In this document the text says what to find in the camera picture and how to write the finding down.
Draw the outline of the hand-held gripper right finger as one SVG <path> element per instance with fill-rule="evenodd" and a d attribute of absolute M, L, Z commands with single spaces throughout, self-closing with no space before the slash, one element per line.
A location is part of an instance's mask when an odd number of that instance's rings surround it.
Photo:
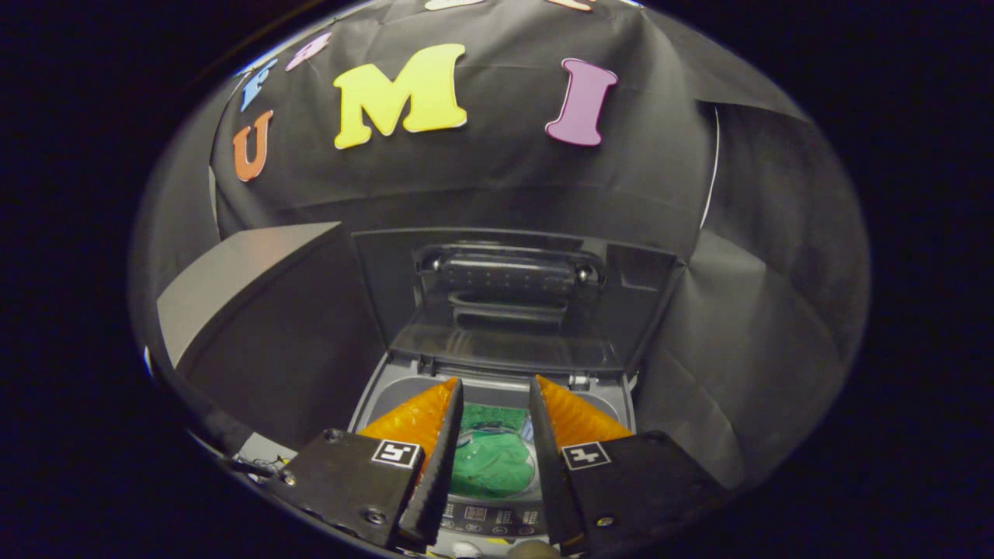
<path fill-rule="evenodd" d="M 535 376 L 529 411 L 551 545 L 565 556 L 624 556 L 727 505 L 731 492 L 659 429 L 633 434 Z"/>

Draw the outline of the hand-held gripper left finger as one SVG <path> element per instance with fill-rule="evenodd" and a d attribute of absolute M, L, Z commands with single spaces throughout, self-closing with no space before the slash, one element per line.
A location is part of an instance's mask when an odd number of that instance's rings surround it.
<path fill-rule="evenodd" d="M 326 429 L 280 471 L 280 502 L 383 550 L 436 544 L 463 415 L 452 378 L 394 408 L 376 435 Z"/>

